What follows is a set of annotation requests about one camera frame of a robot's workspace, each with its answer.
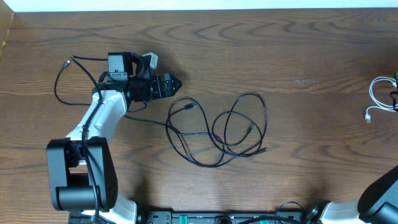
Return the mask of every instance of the white cable connector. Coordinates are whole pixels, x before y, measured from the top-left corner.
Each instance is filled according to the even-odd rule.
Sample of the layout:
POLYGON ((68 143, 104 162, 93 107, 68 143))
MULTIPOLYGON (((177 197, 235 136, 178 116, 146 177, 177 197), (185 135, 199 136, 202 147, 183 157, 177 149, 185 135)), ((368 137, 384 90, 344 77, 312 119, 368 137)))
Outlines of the white cable connector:
POLYGON ((389 81, 389 82, 392 83, 392 85, 394 87, 397 87, 396 80, 393 79, 393 78, 389 78, 389 77, 377 77, 371 82, 371 84, 369 86, 369 95, 371 96, 372 100, 377 104, 377 106, 370 106, 370 107, 368 107, 366 109, 365 121, 368 124, 371 123, 371 115, 369 114, 369 109, 378 108, 378 109, 382 109, 382 110, 385 110, 385 111, 395 112, 393 106, 381 103, 380 101, 375 99, 375 97, 373 95, 373 84, 375 84, 376 82, 379 82, 379 81, 389 81))

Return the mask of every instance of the wooden table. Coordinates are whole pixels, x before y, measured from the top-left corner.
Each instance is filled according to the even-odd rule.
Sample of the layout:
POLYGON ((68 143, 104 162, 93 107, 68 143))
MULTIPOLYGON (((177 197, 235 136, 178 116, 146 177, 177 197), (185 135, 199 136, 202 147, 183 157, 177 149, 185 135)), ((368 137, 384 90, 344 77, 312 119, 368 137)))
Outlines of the wooden table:
MULTIPOLYGON (((358 199, 397 164, 398 116, 373 105, 371 80, 398 70, 397 9, 17 13, 0 61, 0 223, 66 223, 50 203, 45 148, 63 138, 87 108, 60 104, 55 77, 71 54, 128 51, 159 56, 158 73, 183 81, 173 98, 149 103, 140 118, 165 121, 171 103, 198 100, 209 122, 242 93, 263 96, 269 151, 203 169, 171 148, 163 127, 122 119, 110 142, 119 191, 146 207, 174 210, 274 210, 288 200, 309 206, 358 199)), ((98 77, 107 63, 82 62, 98 77)), ((92 83, 71 65, 64 100, 90 102, 92 83)), ((391 102, 390 85, 376 97, 391 102)), ((237 111, 263 120, 256 100, 237 111)), ((204 130, 197 110, 175 119, 204 130)), ((233 118, 239 137, 248 122, 233 118)), ((248 144, 257 140, 252 132, 248 144)), ((219 151, 188 138, 202 162, 219 151)))

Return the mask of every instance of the white plug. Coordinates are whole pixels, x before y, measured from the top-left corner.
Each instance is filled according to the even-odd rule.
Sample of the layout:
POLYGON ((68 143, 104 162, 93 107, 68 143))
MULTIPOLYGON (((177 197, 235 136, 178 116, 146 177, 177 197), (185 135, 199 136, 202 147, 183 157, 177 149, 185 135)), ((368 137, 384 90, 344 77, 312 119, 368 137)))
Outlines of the white plug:
POLYGON ((371 115, 370 114, 366 114, 365 115, 365 121, 366 121, 366 123, 367 124, 370 124, 372 121, 371 121, 371 115))

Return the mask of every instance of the white wall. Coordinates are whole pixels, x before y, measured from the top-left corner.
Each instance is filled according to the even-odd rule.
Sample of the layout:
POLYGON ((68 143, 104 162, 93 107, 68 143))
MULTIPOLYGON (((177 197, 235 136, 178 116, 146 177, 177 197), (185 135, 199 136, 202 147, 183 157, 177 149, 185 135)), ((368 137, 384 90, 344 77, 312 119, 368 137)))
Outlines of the white wall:
POLYGON ((14 12, 398 7, 398 0, 4 0, 14 12))

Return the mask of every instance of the white cable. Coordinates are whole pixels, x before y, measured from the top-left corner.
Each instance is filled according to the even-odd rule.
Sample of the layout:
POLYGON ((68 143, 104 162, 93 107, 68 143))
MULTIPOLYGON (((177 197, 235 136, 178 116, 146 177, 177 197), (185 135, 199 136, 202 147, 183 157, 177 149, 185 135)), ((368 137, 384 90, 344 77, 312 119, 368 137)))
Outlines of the white cable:
POLYGON ((368 124, 371 122, 371 115, 369 114, 369 109, 378 108, 378 109, 382 109, 382 110, 385 110, 385 111, 395 112, 393 106, 381 103, 380 101, 378 101, 374 97, 374 95, 373 95, 373 84, 375 84, 376 82, 379 82, 379 81, 389 81, 389 82, 392 83, 392 85, 394 87, 397 87, 396 80, 393 79, 393 78, 389 78, 389 77, 377 77, 371 82, 371 84, 369 86, 369 95, 371 96, 372 100, 377 104, 377 106, 370 106, 370 107, 368 107, 366 109, 365 120, 366 120, 366 122, 368 124))

